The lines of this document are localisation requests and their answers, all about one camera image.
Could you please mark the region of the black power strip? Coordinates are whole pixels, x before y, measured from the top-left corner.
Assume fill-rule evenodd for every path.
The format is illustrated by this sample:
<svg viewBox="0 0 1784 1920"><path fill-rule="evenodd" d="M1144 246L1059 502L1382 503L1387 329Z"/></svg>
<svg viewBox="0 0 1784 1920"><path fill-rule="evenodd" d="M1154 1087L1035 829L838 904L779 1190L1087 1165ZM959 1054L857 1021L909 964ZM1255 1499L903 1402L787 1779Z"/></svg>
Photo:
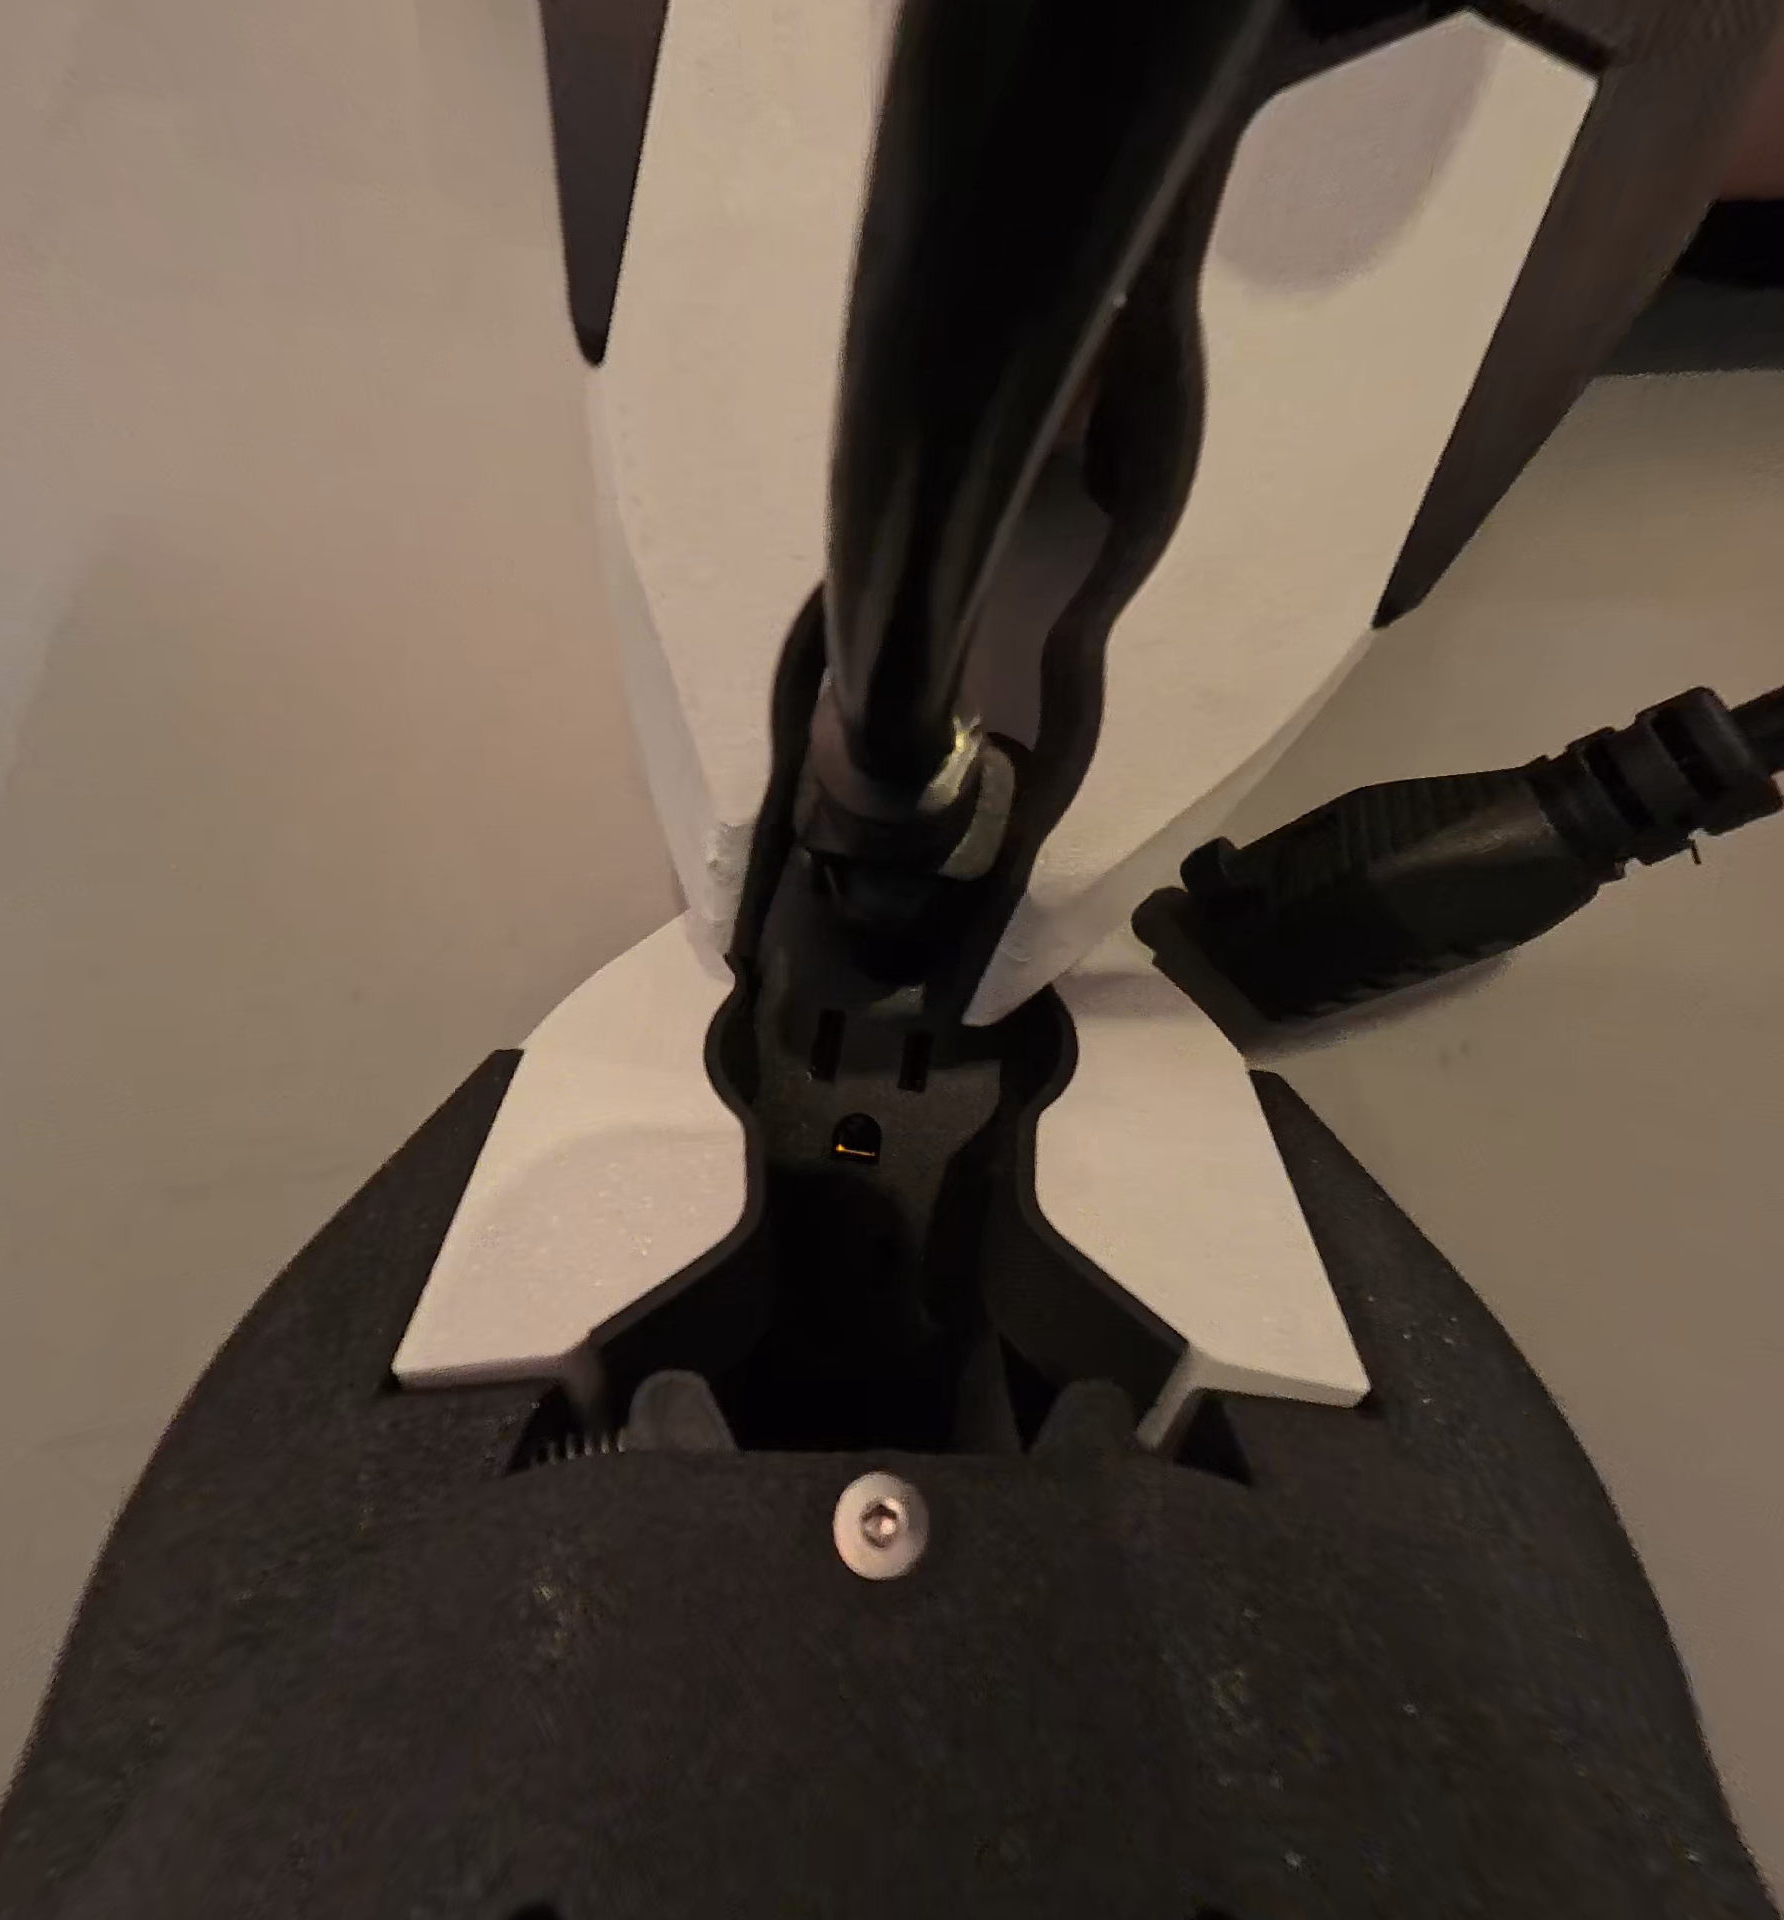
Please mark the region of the black power strip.
<svg viewBox="0 0 1784 1920"><path fill-rule="evenodd" d="M872 981L791 867L754 951L754 1261L761 1328L722 1379L747 1453L1015 1455L984 1304L994 1043Z"/></svg>

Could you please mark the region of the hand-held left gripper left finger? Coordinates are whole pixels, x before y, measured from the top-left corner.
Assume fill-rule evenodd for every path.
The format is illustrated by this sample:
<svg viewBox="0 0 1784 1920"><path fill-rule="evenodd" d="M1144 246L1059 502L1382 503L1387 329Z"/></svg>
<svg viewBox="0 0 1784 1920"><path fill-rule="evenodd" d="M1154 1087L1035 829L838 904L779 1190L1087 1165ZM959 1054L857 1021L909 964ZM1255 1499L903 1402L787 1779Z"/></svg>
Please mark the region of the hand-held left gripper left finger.
<svg viewBox="0 0 1784 1920"><path fill-rule="evenodd" d="M399 1388L611 1395L601 1332L745 1217L745 1131L707 1075L732 992L710 929L678 916L525 1036L399 1339Z"/></svg>

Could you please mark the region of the black bumpy wrist rest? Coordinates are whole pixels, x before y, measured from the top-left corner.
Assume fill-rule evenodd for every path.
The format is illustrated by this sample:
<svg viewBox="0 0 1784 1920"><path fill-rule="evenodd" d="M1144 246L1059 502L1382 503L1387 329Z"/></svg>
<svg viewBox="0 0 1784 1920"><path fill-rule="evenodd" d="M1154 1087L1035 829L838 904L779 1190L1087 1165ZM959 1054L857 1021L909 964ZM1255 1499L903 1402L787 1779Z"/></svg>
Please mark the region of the black bumpy wrist rest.
<svg viewBox="0 0 1784 1920"><path fill-rule="evenodd" d="M1607 373L1784 373L1784 199L1716 203Z"/></svg>

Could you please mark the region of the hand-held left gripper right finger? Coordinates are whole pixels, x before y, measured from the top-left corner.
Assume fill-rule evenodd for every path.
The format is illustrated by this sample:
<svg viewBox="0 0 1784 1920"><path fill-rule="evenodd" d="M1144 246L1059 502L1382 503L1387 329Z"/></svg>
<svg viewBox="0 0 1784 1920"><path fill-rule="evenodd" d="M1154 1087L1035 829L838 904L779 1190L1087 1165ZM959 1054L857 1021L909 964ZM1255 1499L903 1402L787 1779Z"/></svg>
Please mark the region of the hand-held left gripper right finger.
<svg viewBox="0 0 1784 1920"><path fill-rule="evenodd" d="M1370 1378L1241 1051L1154 967L1081 967L1003 1023L1003 1336L1133 1407L1359 1407Z"/></svg>

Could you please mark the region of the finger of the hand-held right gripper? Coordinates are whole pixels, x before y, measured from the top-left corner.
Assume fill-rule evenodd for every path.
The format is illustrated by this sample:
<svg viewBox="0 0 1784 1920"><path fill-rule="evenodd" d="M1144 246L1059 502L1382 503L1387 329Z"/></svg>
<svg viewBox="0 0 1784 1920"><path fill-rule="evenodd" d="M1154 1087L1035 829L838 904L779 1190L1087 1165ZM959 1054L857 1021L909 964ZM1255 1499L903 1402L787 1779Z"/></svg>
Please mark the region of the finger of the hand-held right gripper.
<svg viewBox="0 0 1784 1920"><path fill-rule="evenodd" d="M670 4L611 339L603 576L651 805L727 951L786 639L826 574L833 400L893 4Z"/></svg>
<svg viewBox="0 0 1784 1920"><path fill-rule="evenodd" d="M1166 884L1361 657L1600 90L1484 11L1279 56L1126 297L975 641L1028 870L974 1027Z"/></svg>

